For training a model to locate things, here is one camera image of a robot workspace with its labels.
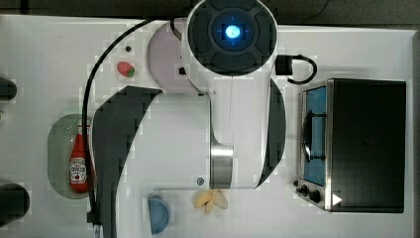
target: oven knob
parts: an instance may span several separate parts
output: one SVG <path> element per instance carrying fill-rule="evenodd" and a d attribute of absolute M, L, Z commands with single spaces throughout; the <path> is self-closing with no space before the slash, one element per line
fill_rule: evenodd
<path fill-rule="evenodd" d="M 296 191 L 299 192 L 302 196 L 307 196 L 309 189 L 306 185 L 303 185 L 301 188 L 297 188 Z"/>
<path fill-rule="evenodd" d="M 313 190 L 309 191 L 309 199 L 311 199 L 313 202 L 318 203 L 321 201 L 321 194 L 319 193 L 319 190 Z"/>

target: oven door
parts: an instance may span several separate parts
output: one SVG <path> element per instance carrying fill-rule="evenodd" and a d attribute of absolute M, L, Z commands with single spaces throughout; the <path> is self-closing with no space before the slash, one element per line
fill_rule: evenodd
<path fill-rule="evenodd" d="M 326 81 L 302 90 L 300 180 L 298 194 L 325 207 L 327 185 L 327 89 Z"/>

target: blue light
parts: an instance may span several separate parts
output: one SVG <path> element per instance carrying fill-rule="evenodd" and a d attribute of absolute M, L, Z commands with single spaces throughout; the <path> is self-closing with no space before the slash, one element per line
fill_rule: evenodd
<path fill-rule="evenodd" d="M 241 35 L 241 29 L 235 25 L 226 28 L 226 36 L 230 39 L 237 39 Z"/>

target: oven window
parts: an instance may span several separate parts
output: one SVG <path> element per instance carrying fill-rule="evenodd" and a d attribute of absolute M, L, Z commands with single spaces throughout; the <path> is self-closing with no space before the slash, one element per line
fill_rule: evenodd
<path fill-rule="evenodd" d="M 327 89 L 319 87 L 306 91 L 306 117 L 310 120 L 310 154 L 304 160 L 303 178 L 318 185 L 325 184 L 325 126 Z"/>

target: bottle label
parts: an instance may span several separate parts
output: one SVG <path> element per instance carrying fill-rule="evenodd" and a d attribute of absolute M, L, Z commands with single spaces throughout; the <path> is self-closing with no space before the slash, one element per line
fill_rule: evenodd
<path fill-rule="evenodd" d="M 70 163 L 70 182 L 86 182 L 86 165 L 83 158 L 72 158 Z"/>

